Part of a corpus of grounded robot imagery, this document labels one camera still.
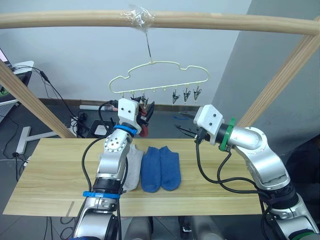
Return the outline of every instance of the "blue sock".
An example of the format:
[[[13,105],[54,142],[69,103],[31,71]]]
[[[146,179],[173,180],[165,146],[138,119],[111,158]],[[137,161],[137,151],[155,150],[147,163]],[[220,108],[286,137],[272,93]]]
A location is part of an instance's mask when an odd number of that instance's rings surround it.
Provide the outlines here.
[[[161,187],[167,191],[175,190],[181,182],[179,154],[169,150],[167,146],[160,150]]]
[[[141,186],[143,191],[154,193],[160,188],[160,152],[157,148],[149,146],[141,161]]]

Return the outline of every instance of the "wooden table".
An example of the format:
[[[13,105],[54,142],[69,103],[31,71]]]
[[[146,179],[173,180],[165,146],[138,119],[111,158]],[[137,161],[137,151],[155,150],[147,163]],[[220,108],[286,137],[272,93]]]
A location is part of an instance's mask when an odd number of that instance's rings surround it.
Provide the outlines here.
[[[75,217],[84,200],[88,184],[81,169],[81,158],[92,139],[43,138],[37,145],[30,163],[24,170],[3,212],[6,215],[70,216]],[[122,216],[183,216],[183,215],[248,215],[261,212],[256,194],[231,193],[218,184],[207,182],[197,167],[193,139],[136,138],[137,148],[165,145],[179,153],[181,184],[174,191],[160,188],[147,193],[139,185],[120,198]],[[94,182],[98,155],[103,152],[103,141],[89,150],[85,164]],[[219,164],[226,157],[207,142],[200,145],[200,156],[205,173],[216,179]],[[221,178],[247,177],[245,161],[235,151],[223,167]],[[243,181],[226,184],[239,190],[253,187]]]

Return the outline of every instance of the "wooden pole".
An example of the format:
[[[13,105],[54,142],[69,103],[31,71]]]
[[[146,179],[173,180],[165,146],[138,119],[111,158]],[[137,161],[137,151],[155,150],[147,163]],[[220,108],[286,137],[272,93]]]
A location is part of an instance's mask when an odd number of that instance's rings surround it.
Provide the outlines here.
[[[0,84],[4,86],[40,121],[55,131],[61,138],[75,135],[27,88],[26,85],[0,60]]]
[[[320,34],[303,36],[237,125],[239,127],[251,126],[296,76],[319,46]]]
[[[33,27],[131,27],[127,10],[40,11],[0,14],[0,29]],[[220,29],[317,35],[320,23],[288,17],[155,11],[151,28]]]

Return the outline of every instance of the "blue ring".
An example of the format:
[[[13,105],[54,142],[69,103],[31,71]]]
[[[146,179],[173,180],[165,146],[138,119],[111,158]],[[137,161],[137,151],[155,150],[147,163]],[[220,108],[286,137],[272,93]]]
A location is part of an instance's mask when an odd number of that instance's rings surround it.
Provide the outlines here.
[[[136,135],[137,134],[137,130],[136,129],[132,129],[128,126],[123,126],[123,125],[115,125],[113,127],[114,129],[123,129],[123,130],[126,130],[128,131],[129,133],[131,133],[132,135]]]
[[[94,197],[94,198],[108,198],[108,199],[119,199],[120,198],[120,194],[99,193],[99,192],[91,192],[91,191],[84,191],[82,196]]]

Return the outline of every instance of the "gray sock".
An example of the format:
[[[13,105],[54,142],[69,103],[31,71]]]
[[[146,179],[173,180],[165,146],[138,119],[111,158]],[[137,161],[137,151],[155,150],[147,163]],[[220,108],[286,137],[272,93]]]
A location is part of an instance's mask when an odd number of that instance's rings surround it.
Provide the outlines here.
[[[137,188],[140,177],[141,159],[143,151],[136,149],[135,144],[130,145],[128,155],[128,174],[123,185],[123,190],[132,191]]]

